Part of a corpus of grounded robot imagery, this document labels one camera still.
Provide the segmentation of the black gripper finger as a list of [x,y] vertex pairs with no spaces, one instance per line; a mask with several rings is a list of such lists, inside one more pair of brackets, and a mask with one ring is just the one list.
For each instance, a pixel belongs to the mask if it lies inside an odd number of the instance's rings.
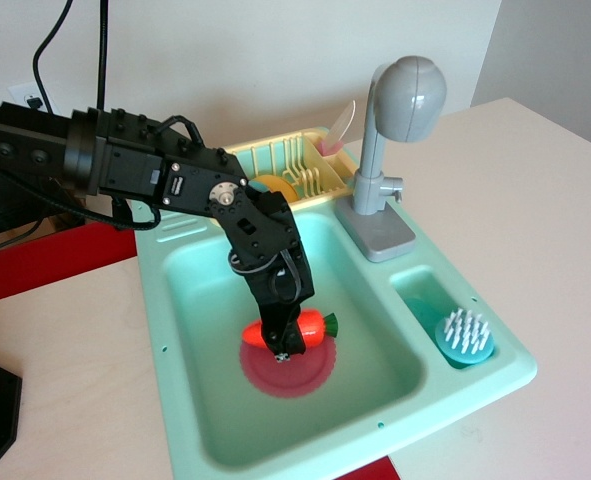
[[261,310],[261,335],[278,363],[289,361],[293,355],[302,355],[306,346],[297,319],[300,309]]

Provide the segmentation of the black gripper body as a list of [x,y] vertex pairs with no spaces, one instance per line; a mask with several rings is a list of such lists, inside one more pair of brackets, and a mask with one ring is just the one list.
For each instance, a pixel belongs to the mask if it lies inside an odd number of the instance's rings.
[[220,182],[209,208],[224,229],[264,320],[292,320],[314,295],[312,273],[293,213],[279,192]]

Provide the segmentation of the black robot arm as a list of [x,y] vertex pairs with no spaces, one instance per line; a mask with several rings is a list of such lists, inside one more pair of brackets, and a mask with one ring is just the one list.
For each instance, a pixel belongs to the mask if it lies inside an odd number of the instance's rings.
[[238,159],[204,143],[183,116],[155,121],[117,109],[70,117],[0,105],[0,176],[24,186],[50,177],[86,196],[104,194],[215,219],[228,262],[257,303],[261,336],[279,361],[306,350],[297,320],[314,293],[293,213],[278,192],[254,188]]

